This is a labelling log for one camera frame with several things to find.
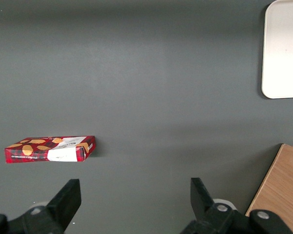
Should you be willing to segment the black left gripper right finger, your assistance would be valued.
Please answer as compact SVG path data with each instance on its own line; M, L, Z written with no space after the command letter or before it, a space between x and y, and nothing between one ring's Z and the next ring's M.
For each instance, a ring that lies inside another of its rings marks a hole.
M190 202L196 219L183 234L291 234L274 212L253 210L245 216L223 202L214 202L200 178L190 181Z

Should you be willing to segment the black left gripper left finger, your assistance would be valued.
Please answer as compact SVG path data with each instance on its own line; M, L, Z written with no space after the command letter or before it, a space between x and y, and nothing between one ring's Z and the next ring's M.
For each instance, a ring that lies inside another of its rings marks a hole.
M63 234L81 205L80 180L69 180L46 204L8 220L0 214L0 234Z

